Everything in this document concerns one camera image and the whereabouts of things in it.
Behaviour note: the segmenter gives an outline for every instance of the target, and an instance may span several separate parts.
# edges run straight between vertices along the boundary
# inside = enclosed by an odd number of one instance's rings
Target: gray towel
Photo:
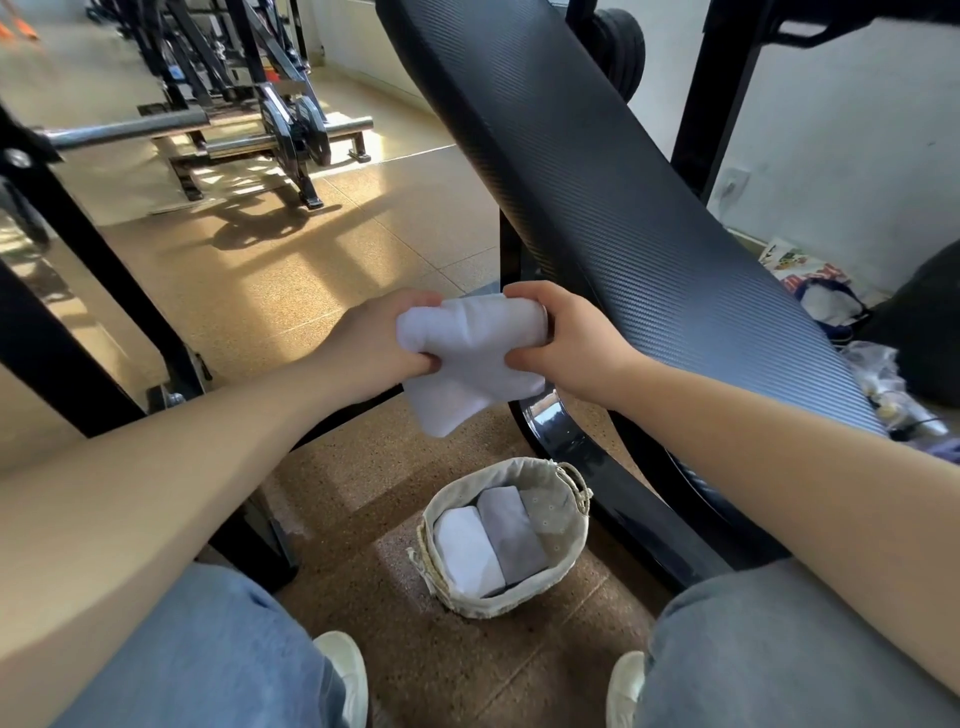
[[[508,587],[549,566],[516,486],[488,488],[477,499],[477,510]]]

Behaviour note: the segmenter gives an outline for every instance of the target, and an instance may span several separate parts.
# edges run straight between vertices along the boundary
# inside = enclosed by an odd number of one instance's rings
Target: white wall
[[[327,57],[416,94],[373,5],[312,3]],[[640,22],[647,65],[630,108],[670,156],[708,0],[601,0]],[[721,221],[785,237],[896,289],[960,237],[960,31],[875,22],[811,50],[767,47],[726,166],[750,172]]]
[[[326,59],[422,99],[368,0],[302,0],[312,9]]]

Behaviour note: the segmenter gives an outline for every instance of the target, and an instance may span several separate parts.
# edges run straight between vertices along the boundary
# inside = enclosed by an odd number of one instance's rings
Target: white sneaker
[[[344,723],[348,728],[367,728],[367,707],[370,702],[367,668],[364,667],[363,655],[357,643],[344,632],[325,632],[313,644],[333,663],[333,668],[347,688]]]
[[[628,652],[616,661],[607,687],[607,728],[631,728],[643,689],[642,652]]]

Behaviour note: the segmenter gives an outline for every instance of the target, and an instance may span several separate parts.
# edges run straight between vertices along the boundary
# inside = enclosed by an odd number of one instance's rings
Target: plastic bag
[[[907,394],[897,370],[897,350],[870,341],[854,341],[840,353],[847,359],[863,393],[876,405],[876,415],[888,430],[921,428],[926,434],[946,435],[947,427]]]

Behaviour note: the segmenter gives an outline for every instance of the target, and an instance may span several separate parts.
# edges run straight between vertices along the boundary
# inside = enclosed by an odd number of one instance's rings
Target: carbon fiber texture
[[[883,432],[816,324],[686,188],[545,0],[376,8],[550,278],[663,362]]]

